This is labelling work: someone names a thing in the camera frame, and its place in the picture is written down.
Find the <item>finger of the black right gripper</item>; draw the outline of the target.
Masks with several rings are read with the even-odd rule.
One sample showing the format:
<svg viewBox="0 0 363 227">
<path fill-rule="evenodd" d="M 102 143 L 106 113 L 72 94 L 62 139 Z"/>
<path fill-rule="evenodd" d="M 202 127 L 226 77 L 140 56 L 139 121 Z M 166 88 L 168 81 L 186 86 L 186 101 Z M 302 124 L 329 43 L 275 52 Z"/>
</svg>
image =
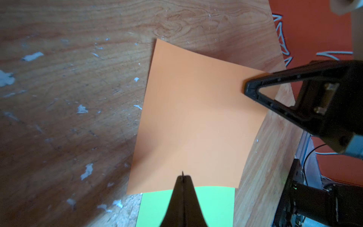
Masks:
<svg viewBox="0 0 363 227">
<path fill-rule="evenodd" d="M 312 61 L 244 84 L 244 94 L 305 131 L 334 131 L 342 121 L 350 97 L 351 61 Z M 285 101 L 269 91 L 302 84 L 297 98 Z"/>
</svg>

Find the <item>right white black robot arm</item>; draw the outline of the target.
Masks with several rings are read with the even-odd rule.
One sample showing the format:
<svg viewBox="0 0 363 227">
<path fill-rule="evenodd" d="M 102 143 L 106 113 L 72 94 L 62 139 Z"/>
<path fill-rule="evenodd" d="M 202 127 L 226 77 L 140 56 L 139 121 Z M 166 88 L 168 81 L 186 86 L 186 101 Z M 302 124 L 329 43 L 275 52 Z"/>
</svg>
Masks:
<svg viewBox="0 0 363 227">
<path fill-rule="evenodd" d="M 350 13 L 353 56 L 349 61 L 312 61 L 270 76 L 244 82 L 244 94 L 294 125 L 320 138 L 339 155 L 363 157 L 363 3 L 330 1 L 337 15 Z M 261 88 L 302 82 L 297 102 L 287 107 L 261 93 Z M 363 224 L 363 189 L 330 184 L 310 187 L 305 164 L 293 161 L 273 226 L 291 227 L 298 215 L 330 227 Z"/>
</svg>

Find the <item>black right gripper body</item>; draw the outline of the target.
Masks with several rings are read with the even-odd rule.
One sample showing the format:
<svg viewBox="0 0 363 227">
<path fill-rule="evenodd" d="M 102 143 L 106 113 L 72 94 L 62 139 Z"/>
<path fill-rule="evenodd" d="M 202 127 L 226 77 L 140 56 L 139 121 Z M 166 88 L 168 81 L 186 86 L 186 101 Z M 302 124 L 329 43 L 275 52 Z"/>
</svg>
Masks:
<svg viewBox="0 0 363 227">
<path fill-rule="evenodd" d="M 363 157 L 363 62 L 316 61 L 296 68 L 303 84 L 296 125 L 335 152 Z"/>
</svg>

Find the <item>orange square paper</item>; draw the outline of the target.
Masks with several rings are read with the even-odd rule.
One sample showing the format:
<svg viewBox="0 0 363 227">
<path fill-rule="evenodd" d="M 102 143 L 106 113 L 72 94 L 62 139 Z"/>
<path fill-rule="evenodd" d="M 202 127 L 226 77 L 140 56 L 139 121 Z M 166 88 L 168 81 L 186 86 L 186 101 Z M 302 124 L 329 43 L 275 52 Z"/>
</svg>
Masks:
<svg viewBox="0 0 363 227">
<path fill-rule="evenodd" d="M 266 73 L 157 40 L 127 194 L 195 187 L 237 188 L 267 108 L 243 94 Z"/>
</svg>

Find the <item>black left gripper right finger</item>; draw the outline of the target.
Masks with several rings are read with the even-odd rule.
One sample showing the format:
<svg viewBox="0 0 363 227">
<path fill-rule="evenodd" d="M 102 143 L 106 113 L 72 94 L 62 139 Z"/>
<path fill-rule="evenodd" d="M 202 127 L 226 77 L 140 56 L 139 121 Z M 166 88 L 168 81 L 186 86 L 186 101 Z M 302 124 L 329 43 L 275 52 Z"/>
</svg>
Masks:
<svg viewBox="0 0 363 227">
<path fill-rule="evenodd" d="M 190 176 L 184 176 L 184 227 L 207 227 Z"/>
</svg>

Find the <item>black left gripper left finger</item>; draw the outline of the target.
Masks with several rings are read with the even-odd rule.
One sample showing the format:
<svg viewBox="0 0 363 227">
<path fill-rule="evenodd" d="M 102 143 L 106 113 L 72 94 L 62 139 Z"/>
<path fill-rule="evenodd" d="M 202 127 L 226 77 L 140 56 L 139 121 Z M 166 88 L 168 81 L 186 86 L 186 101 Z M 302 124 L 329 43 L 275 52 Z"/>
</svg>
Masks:
<svg viewBox="0 0 363 227">
<path fill-rule="evenodd" d="M 184 227 L 184 174 L 178 176 L 161 227 Z"/>
</svg>

